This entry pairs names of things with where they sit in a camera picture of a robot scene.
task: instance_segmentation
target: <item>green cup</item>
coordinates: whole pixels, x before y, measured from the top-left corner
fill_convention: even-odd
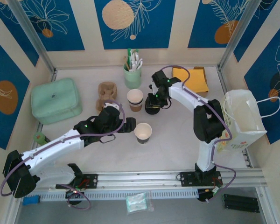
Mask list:
[[[141,85],[141,68],[136,71],[127,71],[126,65],[123,66],[125,73],[125,84],[129,89],[137,89]]]

